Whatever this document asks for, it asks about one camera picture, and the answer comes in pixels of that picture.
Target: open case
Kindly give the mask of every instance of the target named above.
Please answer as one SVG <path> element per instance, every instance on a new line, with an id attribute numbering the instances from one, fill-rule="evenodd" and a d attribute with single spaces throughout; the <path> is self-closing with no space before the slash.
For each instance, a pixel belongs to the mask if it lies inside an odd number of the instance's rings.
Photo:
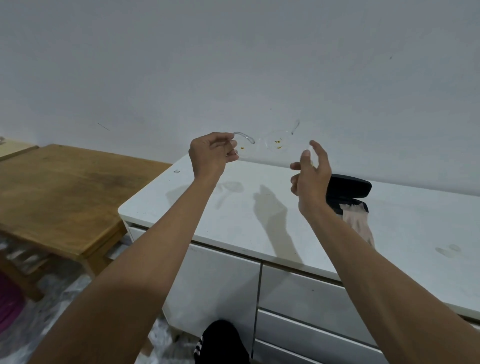
<path id="1" fill-rule="evenodd" d="M 339 215 L 343 215 L 340 204 L 361 204 L 365 211 L 368 212 L 367 204 L 356 200 L 356 198 L 367 197 L 371 189 L 372 184 L 366 180 L 341 174 L 332 174 L 327 187 L 326 200 L 328 205 Z"/>

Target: drawer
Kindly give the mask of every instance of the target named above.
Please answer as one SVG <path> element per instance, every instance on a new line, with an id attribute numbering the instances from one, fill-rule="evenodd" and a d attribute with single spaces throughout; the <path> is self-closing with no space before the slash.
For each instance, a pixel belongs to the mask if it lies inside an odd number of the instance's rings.
<path id="1" fill-rule="evenodd" d="M 264 265 L 258 305 L 307 325 L 376 346 L 341 286 Z"/>
<path id="2" fill-rule="evenodd" d="M 322 364 L 260 340 L 253 345 L 253 359 L 262 364 Z"/>
<path id="3" fill-rule="evenodd" d="M 128 230 L 130 231 L 130 236 L 132 237 L 132 241 L 137 240 L 146 232 L 145 229 L 136 228 L 134 226 L 129 226 Z"/>
<path id="4" fill-rule="evenodd" d="M 376 348 L 261 310 L 255 338 L 322 363 L 388 364 Z"/>

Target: person's left hand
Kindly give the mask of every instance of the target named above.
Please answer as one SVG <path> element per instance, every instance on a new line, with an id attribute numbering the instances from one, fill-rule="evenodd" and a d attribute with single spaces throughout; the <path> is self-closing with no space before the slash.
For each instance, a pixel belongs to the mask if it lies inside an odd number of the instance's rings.
<path id="1" fill-rule="evenodd" d="M 232 133 L 210 133 L 192 140 L 188 154 L 195 179 L 218 182 L 225 164 L 239 158 L 234 150 L 237 142 L 233 137 Z"/>

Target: person's leg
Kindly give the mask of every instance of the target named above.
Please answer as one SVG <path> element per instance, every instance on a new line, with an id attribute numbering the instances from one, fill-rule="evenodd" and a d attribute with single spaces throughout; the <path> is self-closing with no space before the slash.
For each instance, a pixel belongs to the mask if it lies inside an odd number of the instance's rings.
<path id="1" fill-rule="evenodd" d="M 237 329 L 225 320 L 215 321 L 207 327 L 193 357 L 195 364 L 250 362 L 250 355 L 243 346 Z"/>

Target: magenta fabric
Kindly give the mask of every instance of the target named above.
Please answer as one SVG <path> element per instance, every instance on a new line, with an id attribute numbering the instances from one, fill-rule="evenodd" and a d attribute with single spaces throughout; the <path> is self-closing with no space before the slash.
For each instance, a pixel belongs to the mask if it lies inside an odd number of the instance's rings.
<path id="1" fill-rule="evenodd" d="M 22 291 L 0 272 L 0 333 L 8 328 L 25 306 Z"/>

